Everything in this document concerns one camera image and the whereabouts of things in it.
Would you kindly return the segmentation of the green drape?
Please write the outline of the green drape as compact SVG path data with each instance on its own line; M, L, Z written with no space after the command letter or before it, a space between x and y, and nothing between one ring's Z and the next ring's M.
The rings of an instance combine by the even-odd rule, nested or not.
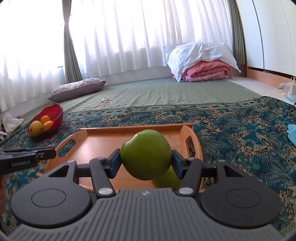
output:
M79 69L69 29L71 4L71 0L62 0L62 10L64 19L64 69L66 83L72 83L82 80L82 75Z
M236 0L229 0L229 9L233 33L233 55L238 65L246 65L246 47L243 33L243 25Z

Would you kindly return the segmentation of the orange in bowl front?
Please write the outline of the orange in bowl front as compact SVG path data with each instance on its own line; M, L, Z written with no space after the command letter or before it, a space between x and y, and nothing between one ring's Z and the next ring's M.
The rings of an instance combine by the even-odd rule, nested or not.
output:
M48 130L52 126L52 124L53 124L52 120L48 120L48 121L44 122L42 125L42 131Z

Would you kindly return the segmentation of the wooden serving tray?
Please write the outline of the wooden serving tray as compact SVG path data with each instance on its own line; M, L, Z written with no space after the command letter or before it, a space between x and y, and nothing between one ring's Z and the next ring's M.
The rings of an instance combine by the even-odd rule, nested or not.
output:
M123 142L130 140L136 133L145 129L160 132L169 142L173 150L177 150L183 157L189 158L189 140L195 149L195 158L203 160L200 142L192 130L191 123L155 125L155 126L120 126L108 128L82 128L63 140L56 148L59 153L69 142L74 146L63 157L60 154L48 160L44 173L51 171L65 161L75 160L78 164L89 163L96 157L109 157L120 148Z

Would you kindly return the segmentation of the green quilted mat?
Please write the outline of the green quilted mat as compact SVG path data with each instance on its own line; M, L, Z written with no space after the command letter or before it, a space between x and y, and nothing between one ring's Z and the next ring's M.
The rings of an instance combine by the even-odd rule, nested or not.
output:
M228 80L177 82L174 78L141 80L107 85L99 92L61 102L65 113L84 111L107 97L112 104L103 108L135 106L208 104L246 101L260 97L258 93Z

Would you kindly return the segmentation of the white crumpled cloth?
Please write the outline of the white crumpled cloth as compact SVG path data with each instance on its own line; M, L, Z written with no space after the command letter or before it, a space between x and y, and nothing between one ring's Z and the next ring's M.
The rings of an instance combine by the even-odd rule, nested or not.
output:
M25 119L13 117L10 113L6 113L1 120L1 141L4 140L10 133L20 127Z

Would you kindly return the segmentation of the white charger and clutter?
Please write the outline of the white charger and clutter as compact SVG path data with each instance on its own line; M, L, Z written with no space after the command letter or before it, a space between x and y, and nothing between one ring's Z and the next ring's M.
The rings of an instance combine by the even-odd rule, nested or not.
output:
M279 93L285 96L285 99L292 102L293 105L296 103L296 82L295 76L291 78L289 83L281 83L277 90Z

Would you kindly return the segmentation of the green drape right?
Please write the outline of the green drape right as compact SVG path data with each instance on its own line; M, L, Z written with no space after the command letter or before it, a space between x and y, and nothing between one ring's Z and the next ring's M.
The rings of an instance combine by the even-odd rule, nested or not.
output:
M229 9L233 33L233 55L238 65L246 65L246 47L243 33L243 25L236 0L229 0Z

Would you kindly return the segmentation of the green drape left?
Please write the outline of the green drape left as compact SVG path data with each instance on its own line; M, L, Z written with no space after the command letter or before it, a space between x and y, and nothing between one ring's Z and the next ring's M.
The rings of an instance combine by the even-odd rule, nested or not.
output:
M66 83L72 83L82 80L82 75L79 69L69 29L71 4L71 0L62 0L62 10L64 19L64 69Z

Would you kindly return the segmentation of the floral grey pillow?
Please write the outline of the floral grey pillow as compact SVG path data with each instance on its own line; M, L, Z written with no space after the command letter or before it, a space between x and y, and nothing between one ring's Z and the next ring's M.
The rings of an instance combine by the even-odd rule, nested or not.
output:
M67 83L54 88L47 99L52 102L64 102L77 97L88 95L102 90L106 80L100 78L89 78L76 82Z

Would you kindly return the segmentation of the light blue cloth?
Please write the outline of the light blue cloth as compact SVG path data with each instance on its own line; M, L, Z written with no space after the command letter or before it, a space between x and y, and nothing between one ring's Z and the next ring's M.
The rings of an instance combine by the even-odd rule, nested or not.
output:
M288 139L296 146L296 125L289 124L287 126Z

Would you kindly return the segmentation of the white wardrobe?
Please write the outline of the white wardrobe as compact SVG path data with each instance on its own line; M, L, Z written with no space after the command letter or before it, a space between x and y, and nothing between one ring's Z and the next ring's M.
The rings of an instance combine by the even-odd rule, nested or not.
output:
M295 76L295 3L237 1L247 66Z

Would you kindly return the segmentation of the green apple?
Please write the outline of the green apple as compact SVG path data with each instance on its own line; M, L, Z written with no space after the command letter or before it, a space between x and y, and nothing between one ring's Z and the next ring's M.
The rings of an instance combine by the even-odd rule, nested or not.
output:
M171 165L171 146L156 130L136 133L120 149L122 163L132 177L153 180L163 176Z
M163 176L152 180L152 183L156 188L172 188L173 190L176 190L182 183L182 180L177 177L173 167L170 166Z

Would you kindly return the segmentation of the white sheer curtain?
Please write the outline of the white sheer curtain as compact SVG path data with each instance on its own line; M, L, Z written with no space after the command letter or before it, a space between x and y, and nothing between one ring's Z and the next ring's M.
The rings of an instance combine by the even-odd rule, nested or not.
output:
M163 46L232 47L228 1L72 1L82 79L165 66ZM1 1L1 110L66 83L62 1Z

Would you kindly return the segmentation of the red fruit bowl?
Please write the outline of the red fruit bowl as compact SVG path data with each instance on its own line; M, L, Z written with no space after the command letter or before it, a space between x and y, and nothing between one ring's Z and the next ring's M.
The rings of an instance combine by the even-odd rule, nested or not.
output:
M49 116L50 120L53 122L50 128L45 131L42 131L39 135L33 137L29 135L31 138L35 140L42 140L45 138L49 138L52 136L58 128L60 128L63 121L63 108L59 104L54 104L52 106L48 106L44 108L37 116L35 116L32 121L40 121L43 116Z

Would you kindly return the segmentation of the white pillow on blankets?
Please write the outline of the white pillow on blankets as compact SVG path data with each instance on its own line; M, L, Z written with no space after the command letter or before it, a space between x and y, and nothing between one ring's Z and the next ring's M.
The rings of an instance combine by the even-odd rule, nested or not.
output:
M181 45L163 46L163 54L171 74L178 82L186 70L201 61L222 61L232 68L240 71L237 62L224 44L191 42Z

